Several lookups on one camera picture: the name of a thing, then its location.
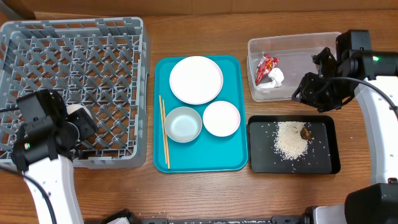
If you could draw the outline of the red snack wrapper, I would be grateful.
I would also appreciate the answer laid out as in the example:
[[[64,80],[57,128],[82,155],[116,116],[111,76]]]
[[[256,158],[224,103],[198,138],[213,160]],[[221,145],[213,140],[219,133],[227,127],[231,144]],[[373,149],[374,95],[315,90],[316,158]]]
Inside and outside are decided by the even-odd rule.
[[[271,57],[270,55],[263,54],[260,59],[259,65],[256,68],[255,84],[260,84],[260,81],[268,76],[273,68],[279,63],[279,58]]]

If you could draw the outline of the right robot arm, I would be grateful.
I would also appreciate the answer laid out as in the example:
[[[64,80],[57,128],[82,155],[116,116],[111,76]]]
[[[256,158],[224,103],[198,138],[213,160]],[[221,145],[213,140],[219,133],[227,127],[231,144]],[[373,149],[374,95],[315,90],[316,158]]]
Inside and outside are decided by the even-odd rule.
[[[344,49],[334,57],[324,48],[292,95],[319,112],[340,109],[356,99],[371,155],[371,185],[338,205],[309,208],[309,223],[397,223],[397,53]]]

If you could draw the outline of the white napkin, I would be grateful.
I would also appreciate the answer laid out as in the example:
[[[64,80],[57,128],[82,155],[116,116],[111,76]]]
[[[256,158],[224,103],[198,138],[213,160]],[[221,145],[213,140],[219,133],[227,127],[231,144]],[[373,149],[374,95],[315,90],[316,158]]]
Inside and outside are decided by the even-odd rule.
[[[279,68],[273,68],[269,73],[268,77],[271,79],[270,82],[260,83],[258,84],[259,88],[277,88],[282,86],[282,82],[284,81],[284,74]]]

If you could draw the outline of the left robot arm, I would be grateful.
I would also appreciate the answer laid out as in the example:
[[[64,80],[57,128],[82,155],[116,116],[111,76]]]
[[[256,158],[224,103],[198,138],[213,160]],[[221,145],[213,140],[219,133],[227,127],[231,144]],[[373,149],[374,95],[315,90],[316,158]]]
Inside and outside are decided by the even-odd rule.
[[[75,192],[71,150],[97,131],[91,113],[69,105],[52,118],[40,109],[21,111],[11,159],[27,184],[40,223],[83,223]]]

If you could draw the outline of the small white plate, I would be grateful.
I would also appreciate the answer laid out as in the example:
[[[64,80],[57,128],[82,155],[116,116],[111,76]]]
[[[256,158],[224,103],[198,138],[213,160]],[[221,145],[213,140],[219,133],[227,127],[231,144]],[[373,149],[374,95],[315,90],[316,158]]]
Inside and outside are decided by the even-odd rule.
[[[234,134],[241,122],[237,107],[227,101],[215,101],[208,105],[202,118],[206,130],[217,137]]]

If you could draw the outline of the grey bowl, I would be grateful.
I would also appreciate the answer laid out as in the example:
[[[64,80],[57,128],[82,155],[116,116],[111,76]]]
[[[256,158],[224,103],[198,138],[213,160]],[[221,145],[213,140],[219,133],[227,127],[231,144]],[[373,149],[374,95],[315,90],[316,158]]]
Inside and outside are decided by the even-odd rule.
[[[202,130],[201,116],[193,108],[181,106],[169,112],[165,118],[167,136],[179,143],[196,139]]]

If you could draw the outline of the white cup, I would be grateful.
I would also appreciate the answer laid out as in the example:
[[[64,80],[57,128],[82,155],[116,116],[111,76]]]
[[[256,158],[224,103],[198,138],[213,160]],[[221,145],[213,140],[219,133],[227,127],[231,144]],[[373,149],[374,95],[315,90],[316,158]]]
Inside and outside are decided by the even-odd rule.
[[[72,104],[67,106],[67,118],[70,121],[76,121],[80,118],[90,118],[93,119],[90,111],[83,105]]]

